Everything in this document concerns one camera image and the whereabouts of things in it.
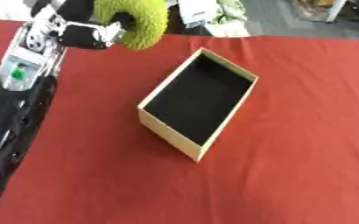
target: green light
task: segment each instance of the green light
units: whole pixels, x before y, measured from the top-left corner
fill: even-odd
[[[25,71],[20,69],[15,69],[11,75],[15,80],[21,81],[25,77]]]

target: red tablecloth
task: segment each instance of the red tablecloth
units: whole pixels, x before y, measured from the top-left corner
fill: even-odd
[[[0,58],[19,23],[0,22]],[[137,104],[204,46],[260,76],[195,164]],[[71,49],[0,224],[359,224],[359,41],[165,36]]]

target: floor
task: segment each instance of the floor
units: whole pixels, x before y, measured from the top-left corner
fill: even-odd
[[[292,0],[241,0],[247,28],[252,35],[284,35],[359,39],[359,24],[338,19],[336,23],[308,22],[295,15]]]

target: open box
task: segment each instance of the open box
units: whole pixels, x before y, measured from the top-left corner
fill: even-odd
[[[201,48],[138,105],[140,122],[198,162],[257,79]]]

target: green spiky ball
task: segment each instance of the green spiky ball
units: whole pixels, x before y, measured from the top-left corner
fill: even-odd
[[[95,18],[104,25],[117,12],[127,12],[136,19],[133,31],[127,31],[121,43],[130,49],[145,49],[157,43],[167,27],[164,0],[95,0]]]

